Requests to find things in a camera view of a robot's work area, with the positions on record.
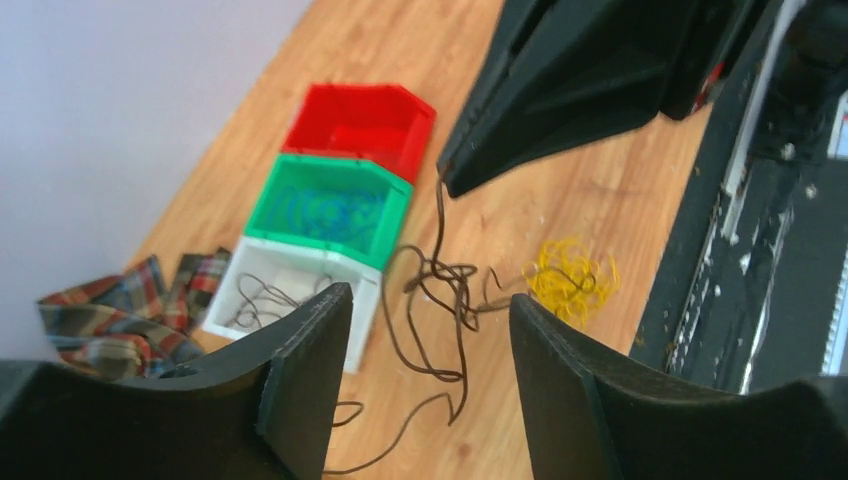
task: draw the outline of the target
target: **bolt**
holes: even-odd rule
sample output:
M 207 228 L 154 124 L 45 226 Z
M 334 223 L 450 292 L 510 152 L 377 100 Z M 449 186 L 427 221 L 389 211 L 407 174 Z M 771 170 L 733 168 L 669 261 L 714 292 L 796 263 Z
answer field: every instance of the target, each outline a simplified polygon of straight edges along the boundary
M 784 160 L 792 160 L 795 158 L 795 145 L 787 143 L 780 149 L 780 157 Z

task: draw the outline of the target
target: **gray wall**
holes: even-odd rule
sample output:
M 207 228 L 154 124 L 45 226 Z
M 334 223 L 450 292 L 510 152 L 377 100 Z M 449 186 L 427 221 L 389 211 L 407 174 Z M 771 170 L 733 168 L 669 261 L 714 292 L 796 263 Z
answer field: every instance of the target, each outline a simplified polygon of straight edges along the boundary
M 50 355 L 34 301 L 125 267 L 309 3 L 0 1 L 0 356 Z

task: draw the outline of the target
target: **yellow tangled cord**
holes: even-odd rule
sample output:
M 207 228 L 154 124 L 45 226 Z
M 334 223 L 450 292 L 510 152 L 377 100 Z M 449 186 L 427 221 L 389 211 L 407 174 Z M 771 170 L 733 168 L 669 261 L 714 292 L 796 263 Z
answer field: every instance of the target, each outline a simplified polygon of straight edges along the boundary
M 608 266 L 589 259 L 576 238 L 548 241 L 536 262 L 522 271 L 539 303 L 568 325 L 583 330 L 589 318 L 618 290 L 618 270 L 608 256 Z

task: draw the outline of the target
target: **wooden tabletop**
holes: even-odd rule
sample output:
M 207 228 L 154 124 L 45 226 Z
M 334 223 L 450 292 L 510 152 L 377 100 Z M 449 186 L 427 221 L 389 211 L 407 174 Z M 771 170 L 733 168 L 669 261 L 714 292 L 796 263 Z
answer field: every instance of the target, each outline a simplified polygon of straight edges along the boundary
M 184 252 L 233 248 L 286 130 L 312 82 L 401 83 L 438 112 L 402 242 L 434 241 L 435 161 L 472 85 L 500 11 L 489 0 L 316 0 L 290 39 L 199 162 L 136 259 L 157 254 L 166 272 Z M 443 259 L 492 266 L 504 277 L 546 239 L 578 235 L 594 254 L 614 256 L 621 289 L 586 333 L 627 352 L 651 289 L 707 119 L 657 119 L 621 135 L 519 168 L 447 206 Z M 389 302 L 403 320 L 397 286 L 412 263 L 390 272 Z M 479 288 L 473 292 L 479 300 Z M 415 315 L 436 366 L 457 368 L 452 319 L 420 300 Z M 357 375 L 341 399 L 365 402 L 362 417 L 336 429 L 327 467 L 370 460 L 392 441 L 409 411 L 443 384 L 405 369 L 378 314 Z M 467 333 L 470 398 L 447 426 L 444 404 L 410 424 L 400 445 L 375 466 L 346 478 L 532 478 L 506 314 Z M 412 347 L 399 325 L 402 344 Z M 207 349 L 226 344 L 198 332 Z M 458 394 L 459 386 L 450 389 Z

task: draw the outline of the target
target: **plaid cloth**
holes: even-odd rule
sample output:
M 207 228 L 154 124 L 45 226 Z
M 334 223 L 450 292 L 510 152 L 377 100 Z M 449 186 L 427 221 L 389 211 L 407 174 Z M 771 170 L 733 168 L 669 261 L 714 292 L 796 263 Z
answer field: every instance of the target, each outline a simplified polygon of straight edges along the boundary
M 109 380 L 156 376 L 203 355 L 190 338 L 212 300 L 230 252 L 182 257 L 165 288 L 151 256 L 110 275 L 38 301 L 45 330 L 65 362 Z

